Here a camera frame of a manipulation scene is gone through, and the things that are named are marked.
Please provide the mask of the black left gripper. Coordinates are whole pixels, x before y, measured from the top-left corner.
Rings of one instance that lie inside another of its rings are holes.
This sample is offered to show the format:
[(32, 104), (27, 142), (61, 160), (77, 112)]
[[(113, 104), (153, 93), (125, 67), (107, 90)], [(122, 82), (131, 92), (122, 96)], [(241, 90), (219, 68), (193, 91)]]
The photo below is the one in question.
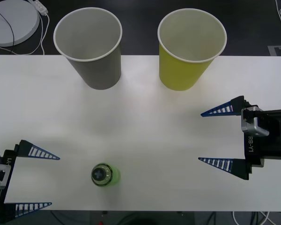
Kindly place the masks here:
[(60, 158), (26, 140), (15, 145), (14, 150), (5, 150), (0, 155), (0, 224), (28, 215), (52, 205), (52, 202), (20, 202), (5, 203), (8, 186), (15, 165), (16, 152), (18, 157), (60, 160)]

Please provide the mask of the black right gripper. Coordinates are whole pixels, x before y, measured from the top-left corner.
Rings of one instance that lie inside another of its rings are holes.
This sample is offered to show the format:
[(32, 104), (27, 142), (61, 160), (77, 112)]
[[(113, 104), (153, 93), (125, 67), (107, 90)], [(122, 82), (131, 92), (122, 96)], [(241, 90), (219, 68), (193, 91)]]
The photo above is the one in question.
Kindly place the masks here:
[[(239, 116), (251, 104), (238, 96), (201, 114), (202, 117)], [(252, 167), (263, 167), (265, 159), (281, 160), (281, 112), (243, 112), (245, 159), (207, 158), (198, 160), (243, 180)]]

